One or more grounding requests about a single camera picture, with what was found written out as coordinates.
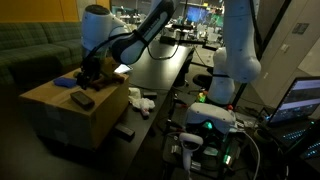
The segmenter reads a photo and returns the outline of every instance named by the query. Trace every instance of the remote control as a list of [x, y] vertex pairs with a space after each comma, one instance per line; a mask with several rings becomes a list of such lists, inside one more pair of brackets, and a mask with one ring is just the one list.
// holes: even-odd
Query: remote control
[[123, 139], [125, 139], [125, 140], [127, 140], [127, 141], [131, 141], [131, 140], [133, 139], [133, 137], [134, 137], [134, 134], [135, 134], [135, 132], [134, 132], [132, 129], [127, 128], [127, 127], [126, 127], [124, 124], [122, 124], [122, 123], [116, 124], [116, 126], [115, 126], [115, 133], [116, 133], [119, 137], [121, 137], [121, 138], [123, 138]]
[[82, 91], [73, 92], [70, 94], [70, 96], [71, 99], [84, 110], [89, 110], [94, 106], [94, 101]]

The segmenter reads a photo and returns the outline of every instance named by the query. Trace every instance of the green light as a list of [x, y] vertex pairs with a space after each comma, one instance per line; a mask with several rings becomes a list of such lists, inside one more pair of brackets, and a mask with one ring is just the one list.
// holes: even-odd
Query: green light
[[212, 129], [212, 124], [210, 122], [206, 122], [204, 126], [208, 129]]
[[198, 101], [204, 103], [206, 101], [206, 95], [204, 93], [199, 93]]
[[231, 157], [228, 155], [224, 155], [223, 163], [229, 165]]

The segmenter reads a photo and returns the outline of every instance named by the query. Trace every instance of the blue object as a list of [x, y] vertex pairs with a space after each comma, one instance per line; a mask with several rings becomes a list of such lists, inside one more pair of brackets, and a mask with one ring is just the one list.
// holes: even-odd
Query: blue object
[[187, 11], [187, 19], [188, 21], [196, 23], [200, 21], [202, 23], [206, 20], [208, 13], [209, 11], [204, 7], [189, 6]]
[[77, 80], [76, 79], [71, 79], [71, 78], [59, 77], [57, 79], [54, 79], [53, 83], [56, 86], [73, 88], [73, 87], [75, 87], [77, 85]]

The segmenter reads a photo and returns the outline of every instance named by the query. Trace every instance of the keyboard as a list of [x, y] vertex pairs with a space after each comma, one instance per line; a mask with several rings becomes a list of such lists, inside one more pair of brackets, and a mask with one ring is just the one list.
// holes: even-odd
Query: keyboard
[[[305, 130], [297, 130], [297, 131], [285, 134], [282, 137], [284, 141], [291, 144], [296, 139], [298, 139], [304, 132]], [[303, 154], [301, 154], [301, 157], [303, 159], [310, 159], [317, 156], [320, 156], [320, 140], [318, 140], [313, 145], [309, 146], [308, 149]]]

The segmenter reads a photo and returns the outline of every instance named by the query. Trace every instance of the computer screen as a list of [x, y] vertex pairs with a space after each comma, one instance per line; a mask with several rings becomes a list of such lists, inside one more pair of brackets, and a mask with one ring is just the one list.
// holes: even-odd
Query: computer screen
[[269, 123], [307, 118], [320, 104], [320, 77], [296, 78]]
[[205, 21], [208, 13], [209, 11], [206, 10], [206, 8], [197, 7], [197, 6], [188, 6], [187, 21], [192, 21], [195, 23]]

